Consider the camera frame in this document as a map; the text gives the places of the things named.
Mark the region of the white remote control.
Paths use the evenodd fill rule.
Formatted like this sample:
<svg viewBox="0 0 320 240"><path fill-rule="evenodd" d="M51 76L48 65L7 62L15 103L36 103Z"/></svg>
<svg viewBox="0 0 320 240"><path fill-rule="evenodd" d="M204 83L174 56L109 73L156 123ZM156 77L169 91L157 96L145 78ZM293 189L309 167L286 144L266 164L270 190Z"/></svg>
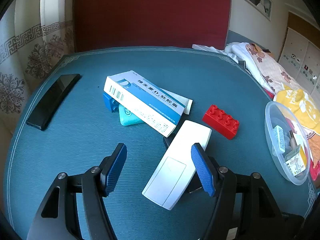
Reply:
<svg viewBox="0 0 320 240"><path fill-rule="evenodd" d="M191 147L199 143L205 150L212 130L186 120L142 191L155 204L172 210L195 174Z"/></svg>

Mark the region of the white blue medicine box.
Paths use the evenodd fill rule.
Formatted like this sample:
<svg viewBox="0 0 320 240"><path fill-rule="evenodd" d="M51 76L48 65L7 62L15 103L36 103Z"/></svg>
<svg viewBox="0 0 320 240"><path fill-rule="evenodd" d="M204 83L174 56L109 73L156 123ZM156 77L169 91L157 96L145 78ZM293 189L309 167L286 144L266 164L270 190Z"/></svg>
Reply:
<svg viewBox="0 0 320 240"><path fill-rule="evenodd" d="M165 137L184 111L183 104L132 70L108 76L104 92Z"/></svg>

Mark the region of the beige cream tube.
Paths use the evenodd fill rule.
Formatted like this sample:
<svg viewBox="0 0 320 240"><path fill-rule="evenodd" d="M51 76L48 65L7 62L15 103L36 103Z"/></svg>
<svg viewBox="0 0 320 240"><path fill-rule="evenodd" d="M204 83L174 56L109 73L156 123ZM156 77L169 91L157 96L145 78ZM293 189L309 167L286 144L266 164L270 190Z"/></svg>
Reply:
<svg viewBox="0 0 320 240"><path fill-rule="evenodd" d="M291 147L291 150L293 151L297 148L298 145L297 145L297 142L296 142L296 139L294 137L294 133L292 130L289 130L289 134L290 134L290 140L289 140L290 147Z"/></svg>

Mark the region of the teal table mat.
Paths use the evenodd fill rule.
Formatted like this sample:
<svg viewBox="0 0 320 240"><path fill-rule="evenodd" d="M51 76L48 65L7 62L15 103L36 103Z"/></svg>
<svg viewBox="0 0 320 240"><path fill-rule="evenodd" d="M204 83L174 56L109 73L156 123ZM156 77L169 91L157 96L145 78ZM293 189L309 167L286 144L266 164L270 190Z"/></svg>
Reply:
<svg viewBox="0 0 320 240"><path fill-rule="evenodd" d="M65 56L28 100L8 153L4 176L5 215L26 239L47 190L61 172L80 174L122 142L127 159L105 206L118 239L198 239L215 199L202 190L183 195L168 211L142 191L165 153L163 137L148 124L123 126L103 101L106 78L133 70L157 86L193 100L182 120L201 123L211 105L239 121L232 140L213 131L206 152L238 174L259 172L281 211L307 216L316 198L310 180L296 186L277 170L265 137L270 97L230 59L207 51L169 47L113 48ZM29 115L61 76L80 74L48 127L26 124Z"/></svg>

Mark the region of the white yellow medicine box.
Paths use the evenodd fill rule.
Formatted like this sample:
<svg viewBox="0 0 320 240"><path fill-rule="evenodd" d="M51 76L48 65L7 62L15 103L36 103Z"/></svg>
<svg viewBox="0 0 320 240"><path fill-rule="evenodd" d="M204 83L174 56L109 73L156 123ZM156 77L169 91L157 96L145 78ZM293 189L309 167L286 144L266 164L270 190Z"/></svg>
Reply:
<svg viewBox="0 0 320 240"><path fill-rule="evenodd" d="M306 170L307 160L301 145L285 155L285 163L293 176L298 176Z"/></svg>

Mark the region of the floral white quilt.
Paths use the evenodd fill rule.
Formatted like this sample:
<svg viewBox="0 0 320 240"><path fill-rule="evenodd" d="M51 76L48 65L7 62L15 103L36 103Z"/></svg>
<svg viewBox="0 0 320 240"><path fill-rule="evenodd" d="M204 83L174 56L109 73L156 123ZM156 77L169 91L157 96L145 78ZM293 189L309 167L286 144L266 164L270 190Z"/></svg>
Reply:
<svg viewBox="0 0 320 240"><path fill-rule="evenodd" d="M250 74L273 95L289 88L304 90L269 53L255 43L232 42L227 44L225 52L231 53L237 60L245 61Z"/></svg>

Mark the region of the white wardrobe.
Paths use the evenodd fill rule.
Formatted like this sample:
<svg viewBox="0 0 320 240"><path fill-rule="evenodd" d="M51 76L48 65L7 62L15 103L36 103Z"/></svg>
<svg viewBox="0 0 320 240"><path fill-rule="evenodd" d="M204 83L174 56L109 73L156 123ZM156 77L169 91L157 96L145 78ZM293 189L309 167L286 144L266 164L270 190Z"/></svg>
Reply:
<svg viewBox="0 0 320 240"><path fill-rule="evenodd" d="M319 49L291 28L287 30L279 64L309 93L319 93Z"/></svg>

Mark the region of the yellow blanket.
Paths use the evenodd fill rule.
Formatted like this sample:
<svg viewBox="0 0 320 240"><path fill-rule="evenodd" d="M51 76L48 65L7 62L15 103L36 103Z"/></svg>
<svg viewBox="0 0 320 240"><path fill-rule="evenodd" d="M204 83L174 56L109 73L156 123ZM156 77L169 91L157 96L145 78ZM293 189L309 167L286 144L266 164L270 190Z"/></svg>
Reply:
<svg viewBox="0 0 320 240"><path fill-rule="evenodd" d="M283 85L274 101L287 107L304 127L319 135L319 109L312 97L302 89L292 89Z"/></svg>

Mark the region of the clear plastic bowl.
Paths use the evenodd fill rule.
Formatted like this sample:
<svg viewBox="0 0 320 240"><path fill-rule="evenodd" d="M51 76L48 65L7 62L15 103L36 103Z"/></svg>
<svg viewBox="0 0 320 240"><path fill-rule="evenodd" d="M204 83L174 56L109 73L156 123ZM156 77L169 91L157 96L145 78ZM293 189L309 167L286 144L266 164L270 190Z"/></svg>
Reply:
<svg viewBox="0 0 320 240"><path fill-rule="evenodd" d="M285 153L277 153L273 146L273 128L279 125L283 131L285 136ZM289 130L292 130L294 133L294 137L296 139L297 145L301 145L304 153L306 155L307 167L306 170L303 171L298 176L293 176L293 174L289 171L286 163L285 163L285 155L291 152L290 147L290 134ZM265 107L265 136L268 145L268 149L270 151L271 158L279 171L279 173L288 181L293 183L294 185L300 186L302 185L306 179L308 178L310 171L310 147L308 140L306 138L305 132L295 117L295 115L284 105L281 103L270 101L267 103Z"/></svg>

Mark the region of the red upright mattress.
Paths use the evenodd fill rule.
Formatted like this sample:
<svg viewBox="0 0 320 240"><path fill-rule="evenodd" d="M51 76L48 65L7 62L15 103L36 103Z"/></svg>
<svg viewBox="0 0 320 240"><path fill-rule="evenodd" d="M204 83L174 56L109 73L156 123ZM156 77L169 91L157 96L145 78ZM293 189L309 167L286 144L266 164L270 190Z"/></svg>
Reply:
<svg viewBox="0 0 320 240"><path fill-rule="evenodd" d="M76 51L193 44L222 49L231 0L73 0Z"/></svg>

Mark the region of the patterned beige curtain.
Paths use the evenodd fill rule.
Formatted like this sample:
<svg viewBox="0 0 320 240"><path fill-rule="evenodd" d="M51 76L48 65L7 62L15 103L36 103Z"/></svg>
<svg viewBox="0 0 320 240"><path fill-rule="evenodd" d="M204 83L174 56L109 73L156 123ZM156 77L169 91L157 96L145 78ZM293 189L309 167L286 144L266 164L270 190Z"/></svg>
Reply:
<svg viewBox="0 0 320 240"><path fill-rule="evenodd" d="M13 132L29 96L74 52L73 0L13 0L1 19L1 125Z"/></svg>

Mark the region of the black smartphone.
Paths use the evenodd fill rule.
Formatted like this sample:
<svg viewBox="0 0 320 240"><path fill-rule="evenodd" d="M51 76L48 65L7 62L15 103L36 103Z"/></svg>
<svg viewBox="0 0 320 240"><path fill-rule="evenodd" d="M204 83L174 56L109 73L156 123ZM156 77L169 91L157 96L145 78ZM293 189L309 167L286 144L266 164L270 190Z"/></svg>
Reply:
<svg viewBox="0 0 320 240"><path fill-rule="evenodd" d="M65 97L80 78L80 74L61 75L37 103L26 120L26 124L44 131Z"/></svg>

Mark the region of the teal soap bar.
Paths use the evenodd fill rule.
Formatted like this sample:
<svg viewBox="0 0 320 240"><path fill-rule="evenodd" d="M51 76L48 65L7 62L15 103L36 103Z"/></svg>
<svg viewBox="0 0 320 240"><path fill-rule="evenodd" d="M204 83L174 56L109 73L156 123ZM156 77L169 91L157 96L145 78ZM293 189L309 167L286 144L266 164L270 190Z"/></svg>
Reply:
<svg viewBox="0 0 320 240"><path fill-rule="evenodd" d="M141 120L139 117L134 115L130 110L128 110L122 105L119 105L119 118L120 118L120 123L123 126L137 125L137 124L142 124L144 122L143 120Z"/></svg>

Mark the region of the blue toy brick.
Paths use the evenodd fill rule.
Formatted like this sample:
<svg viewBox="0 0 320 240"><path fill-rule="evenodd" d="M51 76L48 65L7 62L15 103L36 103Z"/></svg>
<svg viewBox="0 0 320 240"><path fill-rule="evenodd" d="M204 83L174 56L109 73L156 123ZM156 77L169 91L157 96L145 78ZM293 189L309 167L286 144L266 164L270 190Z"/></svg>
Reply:
<svg viewBox="0 0 320 240"><path fill-rule="evenodd" d="M106 108L113 112L117 112L119 109L119 102L114 100L111 96L109 96L107 93L103 92L103 100L105 103Z"/></svg>

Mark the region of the red toy brick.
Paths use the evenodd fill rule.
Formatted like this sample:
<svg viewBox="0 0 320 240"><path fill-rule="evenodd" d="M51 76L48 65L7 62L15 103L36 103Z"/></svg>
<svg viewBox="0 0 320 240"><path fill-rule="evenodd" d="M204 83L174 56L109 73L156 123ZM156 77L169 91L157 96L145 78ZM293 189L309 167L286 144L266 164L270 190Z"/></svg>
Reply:
<svg viewBox="0 0 320 240"><path fill-rule="evenodd" d="M205 112L202 121L215 129L228 140L233 139L239 129L240 123L217 105L211 105Z"/></svg>

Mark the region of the small pale green box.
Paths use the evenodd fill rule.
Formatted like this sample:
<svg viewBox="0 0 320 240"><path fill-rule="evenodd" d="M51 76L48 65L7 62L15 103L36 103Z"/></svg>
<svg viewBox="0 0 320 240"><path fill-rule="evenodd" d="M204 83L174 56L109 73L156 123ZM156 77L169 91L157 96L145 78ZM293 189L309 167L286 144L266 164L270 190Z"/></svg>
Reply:
<svg viewBox="0 0 320 240"><path fill-rule="evenodd" d="M283 129L276 125L273 128L273 146L277 153L285 153L285 136Z"/></svg>

